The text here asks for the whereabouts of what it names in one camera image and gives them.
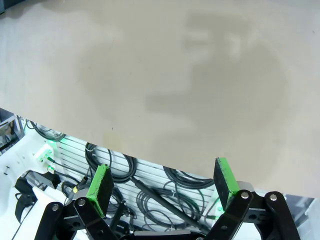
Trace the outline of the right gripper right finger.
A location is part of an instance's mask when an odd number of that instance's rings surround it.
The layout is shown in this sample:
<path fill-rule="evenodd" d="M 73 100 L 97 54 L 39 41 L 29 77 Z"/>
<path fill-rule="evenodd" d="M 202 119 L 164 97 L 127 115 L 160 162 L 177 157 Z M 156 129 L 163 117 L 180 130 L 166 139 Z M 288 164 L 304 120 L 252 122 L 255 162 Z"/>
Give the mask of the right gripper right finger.
<path fill-rule="evenodd" d="M 298 240 L 299 232 L 282 193 L 241 189 L 225 157 L 215 159 L 213 181 L 223 208 L 206 240 L 232 240 L 243 223 L 253 224 L 262 240 Z"/>

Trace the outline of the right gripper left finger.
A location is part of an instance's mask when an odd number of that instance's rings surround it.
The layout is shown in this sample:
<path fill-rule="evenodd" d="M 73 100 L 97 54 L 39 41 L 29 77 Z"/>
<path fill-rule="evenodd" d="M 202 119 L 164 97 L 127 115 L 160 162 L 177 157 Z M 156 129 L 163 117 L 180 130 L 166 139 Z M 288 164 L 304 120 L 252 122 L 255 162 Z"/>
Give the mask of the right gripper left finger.
<path fill-rule="evenodd" d="M 105 222 L 114 189 L 108 165 L 98 166 L 88 192 L 68 205 L 50 202 L 40 220 L 36 240 L 72 240 L 77 231 L 86 230 L 91 240 L 116 240 L 118 237 Z"/>

